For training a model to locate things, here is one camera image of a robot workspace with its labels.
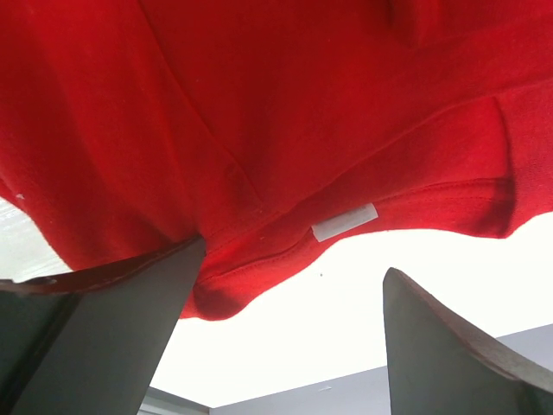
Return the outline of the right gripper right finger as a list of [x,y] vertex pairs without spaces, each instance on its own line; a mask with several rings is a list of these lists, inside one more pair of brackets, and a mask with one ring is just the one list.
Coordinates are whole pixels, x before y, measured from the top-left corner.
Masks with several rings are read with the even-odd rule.
[[383,281],[394,414],[550,414],[552,372],[454,313],[402,271]]

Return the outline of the red t shirt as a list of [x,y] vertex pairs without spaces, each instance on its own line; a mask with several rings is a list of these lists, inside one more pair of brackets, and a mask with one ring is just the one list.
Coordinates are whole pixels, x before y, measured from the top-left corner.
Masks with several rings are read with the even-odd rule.
[[202,238],[224,320],[346,237],[552,209],[549,1],[4,1],[1,196],[92,291]]

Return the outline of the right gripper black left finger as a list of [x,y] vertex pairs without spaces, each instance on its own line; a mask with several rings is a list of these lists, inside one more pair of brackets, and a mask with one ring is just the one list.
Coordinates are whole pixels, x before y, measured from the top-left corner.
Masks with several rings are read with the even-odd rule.
[[205,257],[192,239],[1,282],[4,414],[136,414]]

